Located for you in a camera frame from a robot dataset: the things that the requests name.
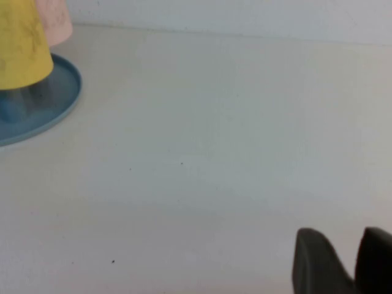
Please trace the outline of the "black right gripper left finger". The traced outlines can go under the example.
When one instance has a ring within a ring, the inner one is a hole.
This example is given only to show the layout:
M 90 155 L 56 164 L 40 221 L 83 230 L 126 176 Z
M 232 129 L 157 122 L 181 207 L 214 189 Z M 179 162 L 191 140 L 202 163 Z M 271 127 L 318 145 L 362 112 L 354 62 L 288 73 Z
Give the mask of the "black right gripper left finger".
M 296 294 L 358 293 L 333 245 L 313 228 L 297 231 L 292 285 Z

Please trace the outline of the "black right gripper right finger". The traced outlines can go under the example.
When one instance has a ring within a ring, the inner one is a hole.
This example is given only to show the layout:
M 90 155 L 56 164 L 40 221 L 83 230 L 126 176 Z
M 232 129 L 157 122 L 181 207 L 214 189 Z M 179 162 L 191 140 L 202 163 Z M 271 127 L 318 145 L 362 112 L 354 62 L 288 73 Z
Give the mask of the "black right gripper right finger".
M 358 249 L 355 285 L 361 293 L 391 294 L 391 234 L 367 227 Z

